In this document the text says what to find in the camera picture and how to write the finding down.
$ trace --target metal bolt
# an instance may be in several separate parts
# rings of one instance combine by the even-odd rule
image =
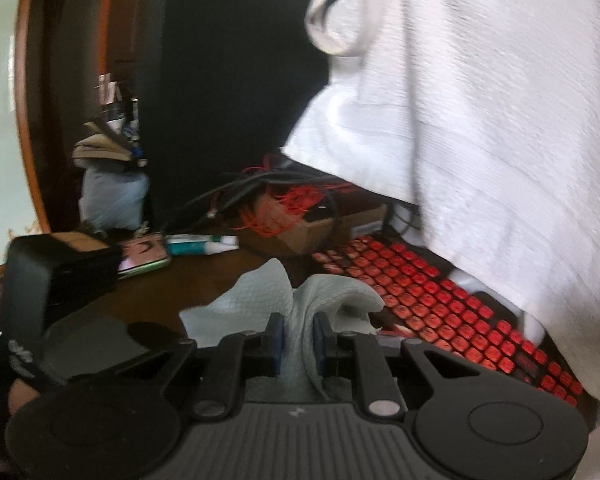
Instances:
[[[199,416],[220,416],[226,411],[226,406],[217,400],[205,399],[197,402],[193,412]]]
[[[374,400],[368,409],[375,416],[394,416],[400,411],[400,404],[394,400]]]

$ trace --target smartphone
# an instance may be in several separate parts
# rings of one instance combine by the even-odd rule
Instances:
[[[160,233],[133,238],[122,242],[122,262],[118,278],[128,278],[166,267],[171,262],[164,237]]]

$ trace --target white towel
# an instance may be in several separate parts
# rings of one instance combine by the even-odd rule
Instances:
[[[275,378],[247,384],[246,399],[275,402],[315,402],[327,397],[314,357],[314,314],[325,312],[335,332],[373,333],[368,313],[382,310],[380,296],[365,283],[344,276],[315,274],[293,290],[285,268],[269,260],[242,275],[208,306],[183,310],[187,336],[200,348],[216,346],[228,334],[265,329],[269,315],[285,317],[282,371]]]
[[[428,247],[536,317],[600,399],[600,0],[380,3],[285,153],[417,202]]]

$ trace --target toothpaste tube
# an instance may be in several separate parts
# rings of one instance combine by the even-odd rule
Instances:
[[[238,246],[237,236],[215,236],[215,235],[168,235],[164,239],[171,244],[188,244],[190,242],[215,242],[224,245]]]
[[[168,244],[172,256],[187,256],[190,254],[218,254],[239,249],[237,245],[219,242],[177,242]]]

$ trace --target backlit keyboard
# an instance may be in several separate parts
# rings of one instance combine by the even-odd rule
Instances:
[[[583,388],[568,371],[404,244],[363,236],[313,258],[330,274],[370,285],[404,324],[396,327],[400,336],[419,337],[577,406]]]

